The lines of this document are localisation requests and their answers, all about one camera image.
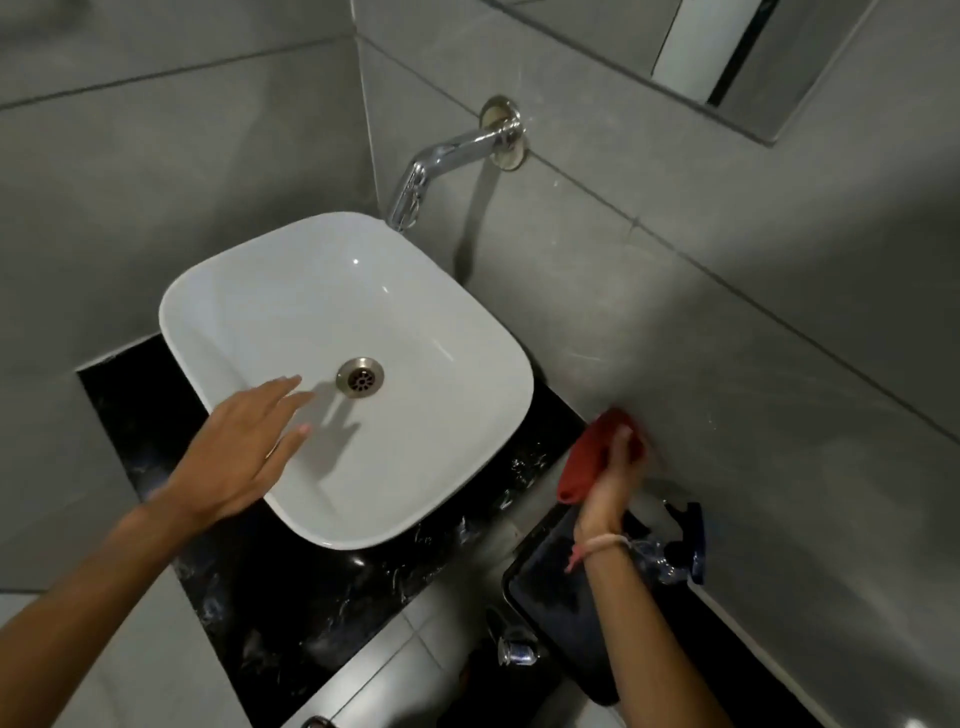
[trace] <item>bracelet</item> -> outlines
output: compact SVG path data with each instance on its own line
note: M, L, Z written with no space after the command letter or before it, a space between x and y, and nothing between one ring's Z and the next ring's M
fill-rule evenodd
M564 573L573 571L573 568L590 556L590 554L617 545L630 548L630 539L620 533L605 533L601 536L594 536L592 539L587 539L582 544L574 544L570 550L570 560L566 564Z

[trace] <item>sink drain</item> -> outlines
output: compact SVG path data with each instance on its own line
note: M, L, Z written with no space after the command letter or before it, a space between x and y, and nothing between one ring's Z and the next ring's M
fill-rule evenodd
M337 372L337 389L359 400L374 394L383 385L383 367L376 359L358 356Z

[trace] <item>countertop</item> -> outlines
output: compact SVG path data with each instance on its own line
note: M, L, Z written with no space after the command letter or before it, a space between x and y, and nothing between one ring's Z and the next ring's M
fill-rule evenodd
M165 482L206 417L162 337L80 372L137 494ZM417 526L335 551L263 501L191 542L174 570L253 728L281 725L576 440L583 421L537 381L491 461Z

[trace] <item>red rag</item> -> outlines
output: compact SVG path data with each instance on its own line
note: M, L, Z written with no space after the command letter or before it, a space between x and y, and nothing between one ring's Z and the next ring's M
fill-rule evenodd
M570 456L557 485L557 500L560 503L584 501L593 483L607 468L613 435L621 425L626 425L634 433L630 438L631 462L643 457L643 443L636 434L633 419L622 409L608 409L587 427L570 448Z

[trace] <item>faucet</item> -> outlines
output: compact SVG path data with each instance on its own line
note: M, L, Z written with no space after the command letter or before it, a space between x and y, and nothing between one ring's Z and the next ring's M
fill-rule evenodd
M427 186L440 175L490 157L500 169L513 171L526 158L527 141L516 105L505 96L494 96L480 111L480 128L421 150L410 160L396 186L384 218L397 232L417 222Z

